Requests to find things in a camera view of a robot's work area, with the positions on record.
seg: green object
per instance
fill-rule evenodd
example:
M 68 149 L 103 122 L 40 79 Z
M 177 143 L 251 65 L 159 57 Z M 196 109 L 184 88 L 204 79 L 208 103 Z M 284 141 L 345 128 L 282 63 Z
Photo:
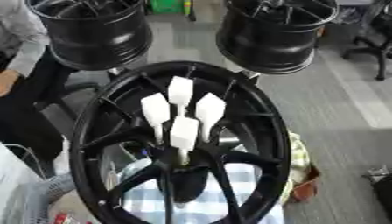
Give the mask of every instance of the green object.
M 185 13 L 183 0 L 150 0 L 154 13 Z

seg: wheel rim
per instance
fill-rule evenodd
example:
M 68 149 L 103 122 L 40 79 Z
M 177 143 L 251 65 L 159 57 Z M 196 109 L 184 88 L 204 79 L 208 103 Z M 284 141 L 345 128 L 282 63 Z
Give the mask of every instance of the wheel rim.
M 172 75 L 195 80 L 195 96 L 199 99 L 206 91 L 213 92 L 227 101 L 227 113 L 214 127 L 232 130 L 253 153 L 222 150 L 215 141 L 197 143 L 191 154 L 191 165 L 177 167 L 173 162 L 175 150 L 166 144 L 153 143 L 152 129 L 140 117 L 140 109 L 132 105 L 140 101 L 140 95 L 152 92 L 165 94 Z M 124 109 L 124 103 L 133 109 Z M 189 107 L 193 111 L 194 102 Z M 112 133 L 100 126 L 107 114 L 119 117 L 124 124 Z M 100 155 L 104 146 L 133 140 L 155 156 L 151 165 L 127 178 L 112 190 L 102 183 L 99 173 Z M 257 187 L 242 206 L 238 206 L 228 174 L 223 168 L 228 163 L 245 163 L 262 169 L 263 175 Z M 148 223 L 123 210 L 119 201 L 123 193 L 149 179 L 159 179 L 164 188 L 166 223 L 172 223 L 173 186 L 172 175 L 180 169 L 209 169 L 216 177 L 227 199 L 229 223 L 258 221 L 276 203 L 284 189 L 290 168 L 290 143 L 284 122 L 268 97 L 244 77 L 226 69 L 203 63 L 178 61 L 141 67 L 125 74 L 102 90 L 85 108 L 77 122 L 71 147 L 71 169 L 77 190 L 93 214 L 103 223 Z

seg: person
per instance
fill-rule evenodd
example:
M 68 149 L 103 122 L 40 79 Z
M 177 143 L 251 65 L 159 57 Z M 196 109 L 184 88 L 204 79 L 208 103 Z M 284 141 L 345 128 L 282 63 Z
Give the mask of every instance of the person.
M 48 44 L 45 27 L 24 0 L 0 0 L 0 142 L 29 147 L 50 164 L 63 136 L 34 103 L 61 91 L 73 70 L 52 57 Z

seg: black wheel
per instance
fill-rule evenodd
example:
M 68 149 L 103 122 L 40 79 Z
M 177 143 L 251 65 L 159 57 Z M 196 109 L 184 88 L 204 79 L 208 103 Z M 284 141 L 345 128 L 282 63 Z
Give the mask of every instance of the black wheel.
M 169 145 L 164 124 L 164 143 L 156 145 L 153 130 L 141 113 L 140 99 L 161 92 L 173 75 L 194 79 L 194 94 L 188 110 L 194 114 L 195 102 L 211 92 L 227 102 L 224 117 L 213 127 L 210 143 L 196 143 L 190 163 L 178 164 L 178 151 Z M 221 131 L 230 130 L 248 152 L 220 147 Z M 114 188 L 103 184 L 100 170 L 106 146 L 137 142 L 151 154 L 152 163 Z M 129 71 L 104 88 L 84 109 L 76 124 L 72 147 L 71 169 L 77 191 L 91 212 L 110 224 L 147 223 L 121 206 L 125 192 L 156 179 L 164 195 L 165 223 L 172 223 L 173 201 L 182 186 L 188 190 L 182 197 L 192 198 L 203 190 L 203 173 L 211 172 L 227 199 L 228 214 L 214 223 L 256 223 L 277 202 L 287 181 L 291 151 L 284 122 L 269 98 L 243 75 L 224 68 L 189 61 L 165 62 Z M 262 169 L 256 189 L 242 206 L 228 181 L 224 164 L 243 163 Z M 198 179 L 201 184 L 189 186 L 176 179 Z

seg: gray sleeve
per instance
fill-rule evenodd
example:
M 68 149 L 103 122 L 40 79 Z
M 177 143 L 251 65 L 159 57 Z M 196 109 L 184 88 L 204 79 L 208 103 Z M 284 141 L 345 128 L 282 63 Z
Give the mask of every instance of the gray sleeve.
M 7 68 L 27 77 L 49 43 L 46 29 L 39 18 L 27 9 L 24 0 L 0 0 L 0 4 L 3 8 L 2 23 L 22 41 L 17 55 Z

